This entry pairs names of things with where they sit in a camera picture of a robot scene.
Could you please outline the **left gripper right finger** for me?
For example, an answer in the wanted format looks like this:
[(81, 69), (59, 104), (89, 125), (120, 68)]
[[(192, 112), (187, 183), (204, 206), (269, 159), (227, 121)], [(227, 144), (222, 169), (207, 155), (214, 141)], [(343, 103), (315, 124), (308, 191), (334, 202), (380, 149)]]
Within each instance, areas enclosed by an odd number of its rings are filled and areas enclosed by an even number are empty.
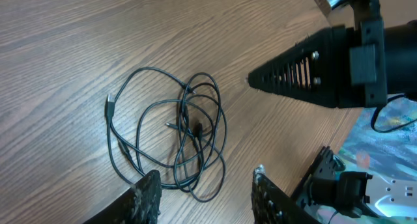
[(253, 171), (251, 200), (255, 224), (320, 224), (266, 176), (263, 165)]

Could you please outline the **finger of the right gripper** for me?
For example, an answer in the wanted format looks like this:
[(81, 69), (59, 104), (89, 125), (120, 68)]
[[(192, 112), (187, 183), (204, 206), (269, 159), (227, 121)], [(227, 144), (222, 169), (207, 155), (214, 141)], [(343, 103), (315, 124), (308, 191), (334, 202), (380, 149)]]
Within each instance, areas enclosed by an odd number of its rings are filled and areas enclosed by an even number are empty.
[(251, 88), (302, 100), (323, 107), (336, 107), (335, 81), (328, 60), (334, 30), (321, 29), (248, 74)]

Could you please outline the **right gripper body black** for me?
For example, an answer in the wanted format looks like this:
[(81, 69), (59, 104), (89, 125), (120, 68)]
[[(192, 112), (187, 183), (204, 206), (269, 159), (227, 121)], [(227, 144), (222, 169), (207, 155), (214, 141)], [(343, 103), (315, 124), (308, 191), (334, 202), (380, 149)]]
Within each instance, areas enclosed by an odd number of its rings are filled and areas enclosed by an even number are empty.
[(384, 25), (382, 20), (326, 30), (331, 83), (329, 108), (382, 107), (387, 104)]

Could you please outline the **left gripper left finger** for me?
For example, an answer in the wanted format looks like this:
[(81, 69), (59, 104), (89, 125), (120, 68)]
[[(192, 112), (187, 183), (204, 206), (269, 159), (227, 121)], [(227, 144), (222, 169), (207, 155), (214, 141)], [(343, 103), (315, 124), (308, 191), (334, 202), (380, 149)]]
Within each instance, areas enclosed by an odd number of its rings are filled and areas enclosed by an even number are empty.
[(162, 197), (160, 172), (151, 170), (88, 224), (157, 224)]

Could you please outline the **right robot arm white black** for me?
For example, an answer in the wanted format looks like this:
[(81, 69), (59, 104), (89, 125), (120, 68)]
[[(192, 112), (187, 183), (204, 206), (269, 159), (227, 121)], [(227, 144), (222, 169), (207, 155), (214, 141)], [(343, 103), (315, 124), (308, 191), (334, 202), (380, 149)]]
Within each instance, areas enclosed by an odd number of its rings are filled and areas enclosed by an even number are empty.
[[(416, 99), (416, 22), (385, 28), (379, 0), (315, 0), (323, 14), (349, 5), (354, 27), (321, 29), (251, 71), (260, 91), (328, 108), (372, 108), (379, 113), (398, 98)], [(315, 223), (306, 208), (332, 207), (351, 218), (415, 217), (416, 183), (347, 171), (323, 147), (292, 195), (253, 172), (256, 223)]]

